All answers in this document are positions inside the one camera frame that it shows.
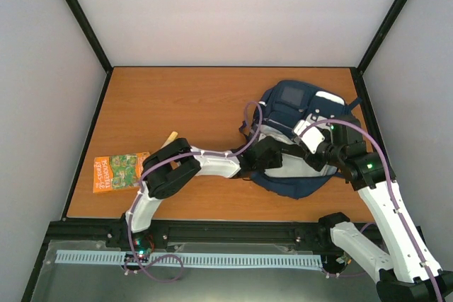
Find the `wooden surface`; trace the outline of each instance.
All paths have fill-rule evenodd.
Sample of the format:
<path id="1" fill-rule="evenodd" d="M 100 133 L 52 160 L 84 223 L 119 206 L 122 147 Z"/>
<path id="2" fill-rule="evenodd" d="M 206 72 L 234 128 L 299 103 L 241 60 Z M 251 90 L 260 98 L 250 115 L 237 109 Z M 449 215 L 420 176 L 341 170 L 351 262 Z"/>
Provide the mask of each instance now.
<path id="1" fill-rule="evenodd" d="M 69 217 L 116 218 L 129 209 L 136 190 L 94 194 L 96 156 L 155 152 L 174 130 L 191 145 L 223 151 L 244 142 L 238 133 L 243 107 L 283 79 L 306 81 L 341 95 L 356 93 L 349 69 L 131 67 L 115 68 L 71 201 Z M 362 113 L 354 114 L 363 123 Z M 157 219 L 317 221 L 342 211 L 371 221 L 359 195 L 332 178 L 307 198 L 294 200 L 251 181 L 201 176 L 166 199 Z"/>

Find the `purple cable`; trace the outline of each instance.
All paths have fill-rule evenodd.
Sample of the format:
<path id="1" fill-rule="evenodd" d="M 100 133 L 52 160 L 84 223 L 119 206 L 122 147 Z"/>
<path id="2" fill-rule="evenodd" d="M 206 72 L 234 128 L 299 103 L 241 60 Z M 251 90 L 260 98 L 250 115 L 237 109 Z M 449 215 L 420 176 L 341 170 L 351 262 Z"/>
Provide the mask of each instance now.
<path id="1" fill-rule="evenodd" d="M 361 128 L 357 127 L 356 125 L 352 124 L 352 123 L 345 122 L 344 120 L 327 119 L 327 120 L 319 120 L 318 122 L 312 123 L 311 125 L 306 127 L 304 131 L 302 131 L 302 133 L 299 135 L 299 137 L 302 137 L 305 134 L 305 132 L 307 132 L 312 127 L 315 127 L 316 125 L 332 124 L 332 123 L 339 124 L 339 125 L 345 125 L 346 127 L 350 127 L 351 129 L 354 129 L 355 131 L 360 132 L 363 136 L 365 136 L 371 142 L 371 144 L 376 149 L 376 152 L 378 153 L 379 158 L 381 159 L 382 165 L 384 166 L 385 179 L 386 179 L 386 183 L 387 183 L 387 188 L 389 189 L 390 200 L 392 201 L 393 205 L 395 206 L 395 210 L 398 210 L 399 209 L 399 204 L 398 204 L 398 202 L 397 202 L 397 200 L 395 198 L 394 191 L 391 188 L 391 178 L 390 178 L 389 164 L 387 163 L 387 160 L 385 159 L 384 152 L 382 152 L 381 147 L 373 139 L 373 137 L 371 137 L 368 134 L 368 132 L 366 132 L 364 129 L 361 129 Z M 404 215 L 401 212 L 398 213 L 398 217 L 400 218 L 401 223 L 404 226 L 404 229 L 406 230 L 409 238 L 411 239 L 412 245 L 415 248 L 415 251 L 417 252 L 418 257 L 420 258 L 420 260 L 422 262 L 426 262 L 426 258 L 423 255 L 422 250 L 418 246 L 417 241 L 416 241 L 414 235 L 412 234 L 411 229 L 409 228 L 409 225 L 408 225 L 408 222 L 407 222 L 406 218 L 404 217 Z M 436 281 L 436 279 L 434 277 L 434 274 L 432 273 L 431 268 L 429 268 L 426 265 L 425 266 L 425 270 L 428 273 L 428 276 L 429 276 L 430 281 L 432 283 L 432 287 L 434 288 L 434 291 L 435 291 L 435 294 L 436 294 L 436 298 L 437 298 L 437 302 L 442 302 L 442 294 L 440 293 L 439 286 L 437 285 L 437 281 Z"/>
<path id="2" fill-rule="evenodd" d="M 374 222 L 369 222 L 369 223 L 366 223 L 361 229 L 360 229 L 360 233 L 363 233 L 365 231 L 366 228 L 368 228 L 369 226 L 375 226 L 376 224 Z"/>
<path id="3" fill-rule="evenodd" d="M 235 153 L 231 153 L 230 151 L 225 151 L 225 152 L 206 151 L 203 154 L 205 154 L 207 156 L 218 156 L 218 157 L 227 157 L 227 158 L 236 157 L 236 156 L 240 155 L 241 153 L 243 153 L 258 138 L 258 135 L 260 134 L 261 123 L 263 122 L 263 111 L 261 110 L 261 106 L 257 102 L 254 102 L 254 101 L 248 102 L 244 109 L 244 118 L 245 118 L 246 122 L 248 121 L 247 109 L 251 104 L 256 105 L 258 112 L 259 112 L 259 120 L 258 120 L 258 124 L 256 126 L 256 131 L 253 134 L 250 141 L 248 141 L 248 143 L 246 145 L 244 145 L 240 150 L 238 150 Z M 177 161 L 178 159 L 182 159 L 182 158 L 185 158 L 188 156 L 199 156 L 201 154 L 202 154 L 201 151 L 195 151 L 195 152 L 186 152 L 186 153 L 182 153 L 180 155 L 170 157 L 170 158 L 166 159 L 165 161 L 162 161 L 160 163 L 157 163 L 156 165 L 153 165 L 152 167 L 150 167 L 150 169 L 144 171 L 142 173 L 142 176 L 140 176 L 140 179 L 139 179 L 140 190 L 139 190 L 138 195 L 135 197 L 135 199 L 132 203 L 132 206 L 130 207 L 130 217 L 129 217 L 129 220 L 127 221 L 127 238 L 129 241 L 130 250 L 132 251 L 132 256 L 134 257 L 135 262 L 139 266 L 139 268 L 140 268 L 139 270 L 141 272 L 145 273 L 153 281 L 157 281 L 159 283 L 171 283 L 171 282 L 177 281 L 183 274 L 184 264 L 183 264 L 183 261 L 178 256 L 173 255 L 173 254 L 167 254 L 167 255 L 160 256 L 160 257 L 156 258 L 153 262 L 147 264 L 146 267 L 139 261 L 137 253 L 135 252 L 134 242 L 132 241 L 132 217 L 134 216 L 135 208 L 137 207 L 139 198 L 144 193 L 143 181 L 144 181 L 145 177 L 148 176 L 148 174 L 150 174 L 151 172 L 155 171 L 157 168 L 160 168 L 163 165 L 169 164 L 170 162 Z M 148 273 L 147 268 L 150 268 L 152 265 L 154 265 L 155 263 L 157 263 L 158 261 L 162 260 L 165 257 L 175 258 L 180 264 L 180 271 L 174 278 L 163 280 L 163 279 L 158 279 L 158 278 L 154 277 L 153 275 L 151 275 L 150 273 Z"/>

